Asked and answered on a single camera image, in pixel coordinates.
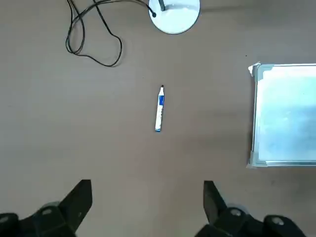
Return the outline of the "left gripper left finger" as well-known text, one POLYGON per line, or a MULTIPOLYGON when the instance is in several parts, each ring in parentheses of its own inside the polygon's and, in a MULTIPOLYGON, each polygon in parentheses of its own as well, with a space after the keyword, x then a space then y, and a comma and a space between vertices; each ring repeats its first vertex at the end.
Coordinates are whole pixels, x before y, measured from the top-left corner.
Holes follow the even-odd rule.
POLYGON ((27 218, 16 213, 0 215, 2 237, 75 237, 92 207, 92 183, 80 180, 60 202, 50 202, 27 218))

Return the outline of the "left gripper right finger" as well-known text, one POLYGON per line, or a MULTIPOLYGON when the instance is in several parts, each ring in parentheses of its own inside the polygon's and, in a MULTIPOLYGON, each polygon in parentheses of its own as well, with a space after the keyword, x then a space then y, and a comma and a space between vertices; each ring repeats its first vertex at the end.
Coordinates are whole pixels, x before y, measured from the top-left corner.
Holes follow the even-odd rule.
POLYGON ((203 183, 203 208, 208 220, 197 237, 304 237, 289 218, 267 215, 263 221, 238 207, 229 207, 213 181, 203 183))

